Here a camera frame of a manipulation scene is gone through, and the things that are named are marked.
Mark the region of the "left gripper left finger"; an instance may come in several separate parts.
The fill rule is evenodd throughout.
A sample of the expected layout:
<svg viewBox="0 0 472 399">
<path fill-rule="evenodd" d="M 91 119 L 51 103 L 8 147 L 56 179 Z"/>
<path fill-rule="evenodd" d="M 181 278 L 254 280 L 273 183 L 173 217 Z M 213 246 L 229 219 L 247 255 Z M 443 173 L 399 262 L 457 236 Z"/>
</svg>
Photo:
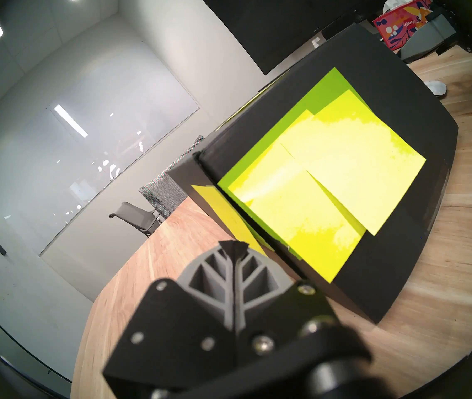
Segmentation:
<svg viewBox="0 0 472 399">
<path fill-rule="evenodd" d="M 234 365 L 235 241 L 147 289 L 103 369 L 116 398 L 151 398 L 208 382 Z"/>
</svg>

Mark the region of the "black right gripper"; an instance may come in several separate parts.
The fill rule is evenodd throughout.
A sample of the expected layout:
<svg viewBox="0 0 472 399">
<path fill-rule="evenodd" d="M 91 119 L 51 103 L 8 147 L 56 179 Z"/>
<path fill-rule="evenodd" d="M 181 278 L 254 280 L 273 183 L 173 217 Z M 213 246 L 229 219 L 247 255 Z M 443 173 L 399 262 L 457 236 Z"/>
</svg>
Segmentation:
<svg viewBox="0 0 472 399">
<path fill-rule="evenodd" d="M 406 64 L 458 46 L 472 54 L 472 8 L 462 0 L 432 0 L 432 19 L 400 49 Z"/>
</svg>

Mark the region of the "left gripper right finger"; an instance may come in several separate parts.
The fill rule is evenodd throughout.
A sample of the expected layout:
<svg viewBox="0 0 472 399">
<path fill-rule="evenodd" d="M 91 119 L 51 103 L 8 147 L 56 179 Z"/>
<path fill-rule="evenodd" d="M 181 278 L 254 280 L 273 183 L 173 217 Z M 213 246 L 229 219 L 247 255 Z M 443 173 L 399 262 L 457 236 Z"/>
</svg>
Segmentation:
<svg viewBox="0 0 472 399">
<path fill-rule="evenodd" d="M 308 280 L 233 241 L 233 398 L 369 398 L 369 349 Z"/>
</svg>

